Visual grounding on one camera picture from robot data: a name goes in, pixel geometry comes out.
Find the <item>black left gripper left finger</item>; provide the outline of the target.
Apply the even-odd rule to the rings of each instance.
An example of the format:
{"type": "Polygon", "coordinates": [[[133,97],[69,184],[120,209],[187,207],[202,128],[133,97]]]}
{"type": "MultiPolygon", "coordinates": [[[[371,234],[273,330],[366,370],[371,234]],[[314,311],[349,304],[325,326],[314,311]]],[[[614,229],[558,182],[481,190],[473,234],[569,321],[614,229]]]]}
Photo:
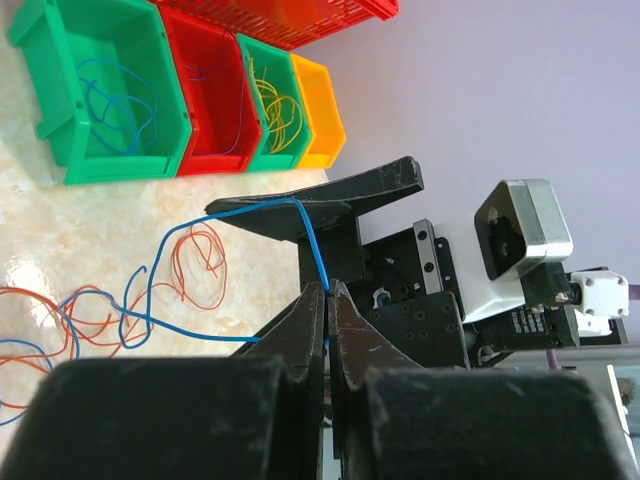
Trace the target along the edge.
{"type": "Polygon", "coordinates": [[[73,360],[38,387],[5,479],[317,479],[325,292],[229,357],[73,360]]]}

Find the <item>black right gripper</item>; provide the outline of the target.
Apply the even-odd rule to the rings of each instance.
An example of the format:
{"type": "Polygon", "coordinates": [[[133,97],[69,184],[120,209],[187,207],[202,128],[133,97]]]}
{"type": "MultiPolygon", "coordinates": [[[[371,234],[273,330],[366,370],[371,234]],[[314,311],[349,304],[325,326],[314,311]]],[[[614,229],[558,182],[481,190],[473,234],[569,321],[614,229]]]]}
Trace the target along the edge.
{"type": "Polygon", "coordinates": [[[340,280],[369,324],[419,365],[469,368],[465,312],[448,241],[427,219],[382,239],[361,242],[358,219],[424,190],[419,163],[405,156],[290,196],[222,198],[207,215],[260,236],[297,242],[302,214],[316,231],[330,279],[340,280]]]}

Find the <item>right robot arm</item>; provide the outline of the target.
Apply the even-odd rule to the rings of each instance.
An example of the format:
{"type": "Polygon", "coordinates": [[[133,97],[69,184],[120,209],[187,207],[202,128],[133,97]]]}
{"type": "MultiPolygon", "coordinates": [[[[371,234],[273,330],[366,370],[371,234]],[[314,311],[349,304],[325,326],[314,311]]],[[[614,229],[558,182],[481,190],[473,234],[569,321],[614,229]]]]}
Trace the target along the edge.
{"type": "Polygon", "coordinates": [[[206,213],[294,243],[299,280],[342,281],[358,313],[424,367],[490,367],[518,351],[625,342],[625,277],[569,272],[573,241],[551,184],[502,180],[476,212],[366,243],[360,218],[420,192],[409,156],[282,195],[223,198],[206,213]]]}

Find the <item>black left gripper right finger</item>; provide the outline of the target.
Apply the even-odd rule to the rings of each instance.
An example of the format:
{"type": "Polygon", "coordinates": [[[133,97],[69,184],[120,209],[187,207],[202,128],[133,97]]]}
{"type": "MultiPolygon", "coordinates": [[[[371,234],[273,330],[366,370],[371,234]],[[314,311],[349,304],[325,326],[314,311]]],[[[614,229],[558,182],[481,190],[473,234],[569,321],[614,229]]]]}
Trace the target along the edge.
{"type": "Polygon", "coordinates": [[[614,408],[573,372],[427,369],[334,281],[333,453],[345,479],[629,479],[614,408]]]}

